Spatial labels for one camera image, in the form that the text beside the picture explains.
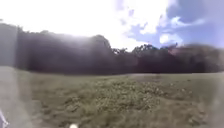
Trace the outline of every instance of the meadow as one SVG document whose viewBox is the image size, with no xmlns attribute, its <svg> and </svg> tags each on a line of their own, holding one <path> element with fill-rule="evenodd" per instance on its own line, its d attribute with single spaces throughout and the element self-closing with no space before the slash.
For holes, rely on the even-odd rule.
<svg viewBox="0 0 224 128">
<path fill-rule="evenodd" d="M 32 120 L 42 127 L 192 128 L 210 125 L 223 74 L 17 76 Z"/>
</svg>

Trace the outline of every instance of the cloud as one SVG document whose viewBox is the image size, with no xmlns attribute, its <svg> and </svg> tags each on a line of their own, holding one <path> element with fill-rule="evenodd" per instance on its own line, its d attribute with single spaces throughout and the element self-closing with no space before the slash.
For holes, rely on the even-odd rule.
<svg viewBox="0 0 224 128">
<path fill-rule="evenodd" d="M 160 17 L 166 15 L 167 8 L 177 6 L 176 0 L 124 0 L 121 19 L 129 26 L 143 27 L 142 34 L 157 32 Z"/>
<path fill-rule="evenodd" d="M 179 35 L 177 35 L 177 34 L 168 34 L 168 33 L 162 34 L 160 36 L 160 39 L 159 40 L 160 40 L 160 43 L 161 44 L 165 44 L 165 43 L 176 43 L 176 42 L 182 43 L 183 42 L 183 39 L 180 38 Z"/>
<path fill-rule="evenodd" d="M 177 6 L 176 0 L 0 0 L 0 18 L 31 31 L 102 34 L 113 48 L 131 50 L 147 43 L 131 38 L 131 28 L 139 25 L 142 34 L 156 33 L 171 6 Z"/>
<path fill-rule="evenodd" d="M 172 28 L 179 28 L 179 27 L 188 27 L 188 26 L 195 26 L 195 25 L 201 25 L 204 24 L 206 21 L 204 19 L 197 19 L 194 22 L 191 23 L 184 23 L 180 21 L 180 17 L 174 17 L 171 19 L 170 23 Z"/>
</svg>

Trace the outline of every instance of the foliage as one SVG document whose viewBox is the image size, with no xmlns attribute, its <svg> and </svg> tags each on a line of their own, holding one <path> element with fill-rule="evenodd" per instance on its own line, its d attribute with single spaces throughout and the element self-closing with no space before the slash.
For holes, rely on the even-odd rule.
<svg viewBox="0 0 224 128">
<path fill-rule="evenodd" d="M 199 43 L 162 48 L 144 44 L 128 52 L 127 49 L 111 48 L 102 35 L 72 37 L 48 31 L 25 32 L 20 27 L 3 23 L 0 26 L 17 30 L 15 66 L 25 70 L 66 74 L 203 73 L 224 70 L 223 50 Z M 2 51 L 8 47 L 2 43 L 0 46 Z"/>
</svg>

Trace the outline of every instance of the sunlight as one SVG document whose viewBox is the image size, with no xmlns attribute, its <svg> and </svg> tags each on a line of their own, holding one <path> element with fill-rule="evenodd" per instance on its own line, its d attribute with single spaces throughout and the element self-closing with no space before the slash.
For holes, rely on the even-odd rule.
<svg viewBox="0 0 224 128">
<path fill-rule="evenodd" d="M 71 125 L 69 126 L 69 128 L 78 128 L 78 125 L 76 125 L 76 124 L 71 124 Z"/>
<path fill-rule="evenodd" d="M 160 37 L 159 39 L 161 44 L 165 44 L 167 41 L 169 41 L 169 35 L 168 34 L 164 34 Z"/>
<path fill-rule="evenodd" d="M 141 34 L 155 33 L 160 16 L 166 13 L 166 8 L 173 1 L 0 0 L 0 18 L 7 23 L 23 26 L 26 31 L 48 30 L 76 36 L 101 34 L 113 48 L 132 49 L 147 41 L 137 41 L 126 33 L 130 33 L 136 25 L 144 27 Z M 118 3 L 122 5 L 122 10 L 117 10 Z M 134 12 L 132 16 L 129 15 L 130 10 Z"/>
</svg>

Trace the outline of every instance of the sky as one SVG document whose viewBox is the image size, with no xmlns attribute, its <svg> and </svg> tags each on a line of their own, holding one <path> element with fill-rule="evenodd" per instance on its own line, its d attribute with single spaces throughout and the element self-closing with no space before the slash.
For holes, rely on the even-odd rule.
<svg viewBox="0 0 224 128">
<path fill-rule="evenodd" d="M 132 50 L 178 42 L 223 46 L 223 0 L 0 0 L 0 19 L 24 30 L 105 36 Z"/>
</svg>

